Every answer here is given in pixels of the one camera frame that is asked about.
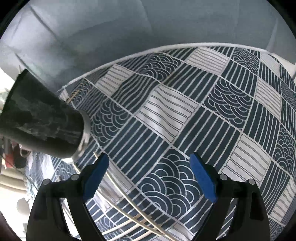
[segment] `patterned fabric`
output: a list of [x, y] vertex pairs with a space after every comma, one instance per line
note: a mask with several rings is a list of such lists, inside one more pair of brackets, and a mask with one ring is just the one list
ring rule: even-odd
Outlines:
[[[288, 223], [296, 209], [296, 87], [266, 51], [214, 46], [150, 53], [99, 69], [59, 95], [77, 91], [71, 105], [91, 118], [79, 168], [95, 161], [94, 151], [107, 153], [110, 171], [131, 199], [180, 240], [194, 236], [212, 205], [189, 167], [195, 151], [233, 180], [256, 181], [272, 240]], [[52, 161], [52, 179], [73, 173], [63, 161]], [[106, 177], [100, 189], [138, 214]], [[226, 235], [235, 206], [233, 200], [219, 237]], [[97, 197], [87, 207], [101, 231], [127, 220]], [[120, 240], [140, 236], [160, 240], [141, 227]]]

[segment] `geometric pattern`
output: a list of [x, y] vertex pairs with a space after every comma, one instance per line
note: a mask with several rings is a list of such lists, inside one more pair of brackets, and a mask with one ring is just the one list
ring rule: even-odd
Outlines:
[[278, 120], [281, 118], [281, 96], [261, 78], [258, 78], [255, 100], [264, 105]]
[[279, 74], [279, 62], [276, 61], [272, 56], [267, 53], [263, 53], [261, 55], [261, 62], [265, 64], [273, 73], [275, 73], [278, 77]]
[[[206, 199], [189, 165], [198, 152], [219, 173], [233, 180], [253, 178], [268, 213], [271, 238], [283, 230], [296, 210], [296, 87], [281, 63], [266, 51], [209, 46], [155, 49], [126, 59], [70, 83], [57, 95], [91, 118], [89, 145], [80, 169], [106, 153], [109, 171], [124, 192], [152, 220], [180, 240], [191, 239], [212, 203]], [[71, 165], [33, 153], [28, 175], [39, 187], [45, 177], [65, 180]], [[34, 188], [29, 190], [36, 195]], [[116, 205], [138, 212], [110, 180], [100, 185]], [[86, 203], [101, 231], [128, 219], [94, 196]], [[231, 201], [219, 238], [235, 213]], [[158, 240], [130, 223], [105, 235], [119, 240]]]
[[227, 64], [228, 57], [206, 47], [198, 47], [186, 63], [207, 72], [219, 75]]
[[270, 160], [269, 155], [260, 145], [242, 134], [222, 173], [241, 182], [252, 178], [260, 186]]
[[281, 126], [273, 159], [290, 175], [293, 175], [295, 172], [295, 149], [295, 140]]
[[119, 88], [121, 83], [132, 74], [133, 72], [128, 69], [113, 65], [107, 74], [95, 83], [95, 86], [105, 95], [111, 96]]
[[235, 48], [231, 59], [242, 66], [245, 66], [253, 74], [257, 74], [260, 63], [260, 55], [257, 57], [256, 54], [252, 54], [246, 49]]
[[277, 203], [271, 213], [271, 216], [273, 218], [275, 218], [279, 222], [282, 221], [291, 202], [293, 201], [295, 193], [296, 193], [296, 185], [294, 184], [293, 179], [290, 178], [290, 181], [289, 181], [286, 189], [283, 191], [281, 197], [277, 201]]
[[249, 95], [222, 78], [205, 100], [206, 107], [219, 113], [238, 129], [243, 128], [251, 104], [252, 98]]
[[158, 86], [136, 114], [155, 133], [169, 142], [179, 134], [198, 104], [166, 86]]

